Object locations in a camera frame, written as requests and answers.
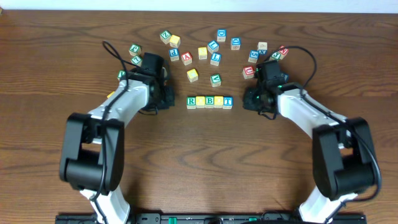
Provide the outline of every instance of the green block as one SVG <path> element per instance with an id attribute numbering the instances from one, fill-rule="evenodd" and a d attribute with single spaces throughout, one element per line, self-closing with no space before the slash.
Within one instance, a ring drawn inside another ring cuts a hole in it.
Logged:
<path id="1" fill-rule="evenodd" d="M 196 97 L 187 97 L 187 109 L 196 109 L 197 108 L 196 100 L 197 100 Z"/>
<path id="2" fill-rule="evenodd" d="M 169 218 L 169 224 L 177 224 L 177 218 Z"/>
<path id="3" fill-rule="evenodd" d="M 219 74 L 210 77 L 211 86 L 216 87 L 221 85 L 221 76 Z"/>
<path id="4" fill-rule="evenodd" d="M 271 55 L 271 58 L 275 59 L 275 60 L 279 60 L 280 59 L 281 54 L 279 52 L 275 52 Z"/>
<path id="5" fill-rule="evenodd" d="M 206 96 L 205 108 L 214 108 L 214 96 Z"/>
<path id="6" fill-rule="evenodd" d="M 120 80 L 123 77 L 123 75 L 125 75 L 125 74 L 126 74 L 126 72 L 124 72 L 123 70 L 120 70 L 119 75 L 118 75 L 118 80 Z"/>
<path id="7" fill-rule="evenodd" d="M 163 32 L 160 34 L 160 36 L 161 36 L 163 39 L 167 39 L 167 38 L 171 37 L 172 34 L 171 34 L 169 31 L 165 30 L 165 31 L 163 31 Z"/>

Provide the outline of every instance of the yellow block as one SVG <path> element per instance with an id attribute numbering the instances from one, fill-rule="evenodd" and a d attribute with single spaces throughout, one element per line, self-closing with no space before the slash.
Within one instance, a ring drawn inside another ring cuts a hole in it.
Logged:
<path id="1" fill-rule="evenodd" d="M 112 93 L 110 93 L 108 96 L 106 96 L 108 99 L 109 97 L 111 97 L 113 95 L 114 91 Z"/>
<path id="2" fill-rule="evenodd" d="M 206 47 L 199 47 L 198 53 L 199 53 L 199 60 L 207 59 L 207 48 Z"/>
<path id="3" fill-rule="evenodd" d="M 170 46 L 178 48 L 180 46 L 180 37 L 177 35 L 172 35 L 170 38 Z"/>
<path id="4" fill-rule="evenodd" d="M 206 105 L 206 98 L 204 96 L 197 96 L 197 108 L 204 108 Z"/>
<path id="5" fill-rule="evenodd" d="M 223 96 L 215 96 L 214 97 L 214 107 L 222 108 L 224 106 L 224 97 Z"/>

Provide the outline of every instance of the wire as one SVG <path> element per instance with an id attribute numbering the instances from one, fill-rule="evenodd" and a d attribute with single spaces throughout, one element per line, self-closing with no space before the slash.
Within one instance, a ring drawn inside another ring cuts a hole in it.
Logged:
<path id="1" fill-rule="evenodd" d="M 269 60 L 269 58 L 271 57 L 272 54 L 280 51 L 280 50 L 284 50 L 284 49 L 300 49 L 303 50 L 304 52 L 306 52 L 307 54 L 309 54 L 309 56 L 311 56 L 312 60 L 313 60 L 313 64 L 314 64 L 314 69 L 312 74 L 310 75 L 310 77 L 307 79 L 307 81 L 305 81 L 303 87 L 301 87 L 300 89 L 300 96 L 301 98 L 308 103 L 310 106 L 314 107 L 315 109 L 317 109 L 319 112 L 323 113 L 326 117 L 332 119 L 333 121 L 336 121 L 339 125 L 341 125 L 342 127 L 344 127 L 347 131 L 349 131 L 355 139 L 358 140 L 359 144 L 362 144 L 363 147 L 365 148 L 366 152 L 368 153 L 369 157 L 372 160 L 373 166 L 374 166 L 374 180 L 375 183 L 377 185 L 376 190 L 374 191 L 374 193 L 367 197 L 367 198 L 359 198 L 359 199 L 352 199 L 352 200 L 346 200 L 344 202 L 342 202 L 343 205 L 345 205 L 345 203 L 347 202 L 366 202 L 368 200 L 372 200 L 374 199 L 380 192 L 381 187 L 382 187 L 382 178 L 381 178 L 381 172 L 380 172 L 380 167 L 379 164 L 377 163 L 376 158 L 374 157 L 373 153 L 371 152 L 369 146 L 366 144 L 366 142 L 363 140 L 363 138 L 352 128 L 350 128 L 345 122 L 341 121 L 340 119 L 336 118 L 335 116 L 332 115 L 333 112 L 331 111 L 325 111 L 323 109 L 321 109 L 320 107 L 318 107 L 317 105 L 313 104 L 308 98 L 307 98 L 307 94 L 304 93 L 304 89 L 305 87 L 307 87 L 308 83 L 312 80 L 312 78 L 315 76 L 316 72 L 317 72 L 317 60 L 315 59 L 314 55 L 307 49 L 300 47 L 300 46 L 287 46 L 287 47 L 281 47 L 273 52 L 271 52 L 271 54 L 264 60 Z"/>
<path id="2" fill-rule="evenodd" d="M 136 67 L 139 67 L 137 65 L 134 65 L 131 62 L 127 62 L 125 60 L 122 59 L 122 57 L 120 56 L 119 52 L 112 46 L 112 44 L 110 44 L 108 41 L 104 40 L 102 41 L 102 46 L 105 48 L 105 50 L 110 53 L 113 57 L 116 57 L 117 59 L 120 60 L 123 70 L 126 73 L 124 76 L 124 79 L 126 81 L 126 85 L 124 86 L 124 89 L 122 90 L 122 92 L 120 92 L 115 98 L 113 98 L 113 100 L 111 102 L 109 102 L 108 105 L 105 106 L 104 108 L 104 113 L 102 115 L 102 119 L 101 119 L 101 139 L 102 139 L 102 159 L 103 159 L 103 166 L 102 166 L 102 174 L 101 174 L 101 181 L 100 181 L 100 185 L 99 188 L 97 190 L 97 192 L 95 193 L 94 196 L 92 196 L 90 198 L 90 200 L 92 202 L 94 202 L 95 207 L 97 208 L 98 213 L 102 216 L 103 221 L 105 224 L 108 224 L 108 221 L 106 219 L 106 216 L 104 214 L 104 212 L 102 211 L 100 205 L 98 204 L 97 198 L 100 196 L 103 187 L 104 187 L 104 183 L 105 183 L 105 179 L 106 179 L 106 128 L 105 128 L 105 120 L 107 115 L 109 114 L 109 112 L 111 111 L 112 106 L 115 104 L 115 102 L 125 93 L 128 91 L 129 89 L 129 79 L 127 77 L 128 75 L 128 70 L 126 68 L 125 63 L 128 63 L 129 65 L 133 65 Z"/>

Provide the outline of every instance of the row of letter blocks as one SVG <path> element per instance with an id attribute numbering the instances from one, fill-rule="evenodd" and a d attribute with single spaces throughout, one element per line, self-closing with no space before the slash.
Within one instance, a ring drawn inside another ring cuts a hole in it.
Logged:
<path id="1" fill-rule="evenodd" d="M 187 108 L 223 108 L 232 109 L 233 98 L 231 96 L 196 96 L 187 97 Z"/>

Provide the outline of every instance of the block spelling rbt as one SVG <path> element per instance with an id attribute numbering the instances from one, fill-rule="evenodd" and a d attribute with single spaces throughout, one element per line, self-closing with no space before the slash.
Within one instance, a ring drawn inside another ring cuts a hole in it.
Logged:
<path id="1" fill-rule="evenodd" d="M 196 69 L 191 69 L 187 71 L 187 76 L 190 82 L 194 82 L 199 79 L 198 72 Z"/>
<path id="2" fill-rule="evenodd" d="M 169 31 L 165 30 L 160 33 L 160 39 L 164 44 L 170 43 L 170 38 L 172 38 L 172 34 Z"/>
<path id="3" fill-rule="evenodd" d="M 206 98 L 204 96 L 197 96 L 197 108 L 206 107 Z"/>
<path id="4" fill-rule="evenodd" d="M 205 108 L 214 108 L 214 96 L 206 96 Z"/>
<path id="5" fill-rule="evenodd" d="M 215 96 L 214 97 L 214 108 L 222 108 L 224 106 L 224 97 Z"/>
<path id="6" fill-rule="evenodd" d="M 181 60 L 184 65 L 189 65 L 192 63 L 192 55 L 190 52 L 185 52 L 184 54 L 181 54 Z"/>
<path id="7" fill-rule="evenodd" d="M 178 48 L 181 44 L 181 38 L 177 35 L 172 35 L 170 38 L 170 46 Z"/>
<path id="8" fill-rule="evenodd" d="M 199 60 L 207 59 L 207 49 L 206 47 L 198 48 Z"/>
<path id="9" fill-rule="evenodd" d="M 196 97 L 187 97 L 187 109 L 196 109 L 197 108 L 197 98 Z"/>

